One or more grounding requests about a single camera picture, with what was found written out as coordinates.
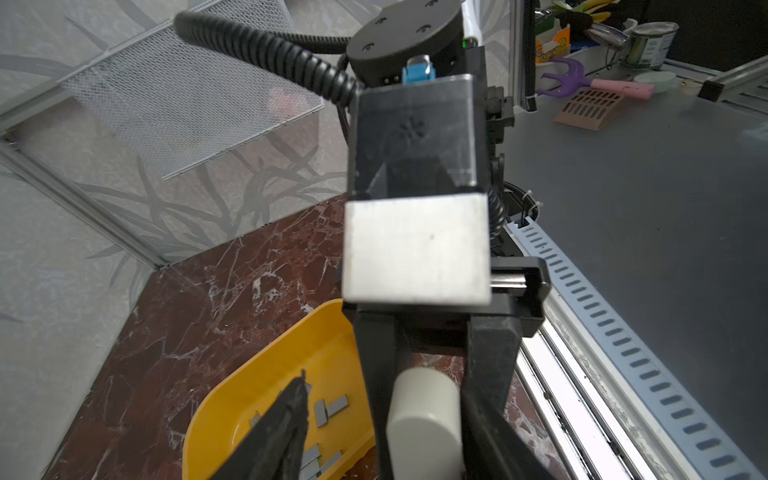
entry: yellow tray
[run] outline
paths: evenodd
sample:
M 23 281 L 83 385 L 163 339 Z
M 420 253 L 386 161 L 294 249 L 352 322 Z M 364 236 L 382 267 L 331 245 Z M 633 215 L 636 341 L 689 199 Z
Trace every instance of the yellow tray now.
M 263 415 L 302 369 L 312 386 L 304 449 L 318 444 L 320 464 L 342 453 L 320 478 L 338 480 L 376 444 L 355 336 L 341 304 L 325 302 L 210 391 L 187 429 L 183 480 L 208 480 L 250 430 L 254 414 Z M 315 402 L 329 404 L 345 394 L 349 406 L 318 429 Z

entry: wire mesh basket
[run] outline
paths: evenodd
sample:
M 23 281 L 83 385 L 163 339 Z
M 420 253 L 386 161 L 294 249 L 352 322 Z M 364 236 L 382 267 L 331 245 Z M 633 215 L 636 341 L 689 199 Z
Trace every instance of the wire mesh basket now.
M 192 9 L 294 31 L 283 0 L 212 0 Z M 170 21 L 94 59 L 61 86 L 164 180 L 323 106 L 288 80 L 183 43 Z

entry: purple plastic fork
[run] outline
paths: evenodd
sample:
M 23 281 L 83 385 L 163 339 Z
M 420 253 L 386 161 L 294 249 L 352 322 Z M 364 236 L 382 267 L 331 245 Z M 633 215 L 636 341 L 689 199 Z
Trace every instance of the purple plastic fork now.
M 579 60 L 573 58 L 554 57 L 551 61 L 565 63 L 568 65 L 568 72 L 565 74 L 544 73 L 542 78 L 551 78 L 560 82 L 560 88 L 557 90 L 537 90 L 539 95 L 549 95 L 550 97 L 564 98 L 570 97 L 581 87 L 596 88 L 598 90 L 612 91 L 617 94 L 624 94 L 628 97 L 647 100 L 654 94 L 653 84 L 641 84 L 634 81 L 602 80 L 600 78 L 588 78 L 584 76 L 584 65 Z

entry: marble countertop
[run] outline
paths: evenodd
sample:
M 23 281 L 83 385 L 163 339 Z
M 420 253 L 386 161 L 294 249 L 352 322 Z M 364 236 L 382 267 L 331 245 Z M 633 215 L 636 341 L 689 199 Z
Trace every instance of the marble countertop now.
M 339 297 L 344 196 L 157 271 L 83 402 L 46 479 L 181 478 L 197 407 L 237 367 Z M 463 359 L 417 355 L 460 382 Z M 508 421 L 556 478 L 562 461 L 517 377 Z M 348 473 L 378 478 L 376 449 Z

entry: metal can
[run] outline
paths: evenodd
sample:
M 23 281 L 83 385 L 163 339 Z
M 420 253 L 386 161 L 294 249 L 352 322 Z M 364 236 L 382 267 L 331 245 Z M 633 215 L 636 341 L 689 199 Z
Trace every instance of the metal can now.
M 679 28 L 674 22 L 643 23 L 633 28 L 630 32 L 629 52 L 621 64 L 635 70 L 660 67 Z

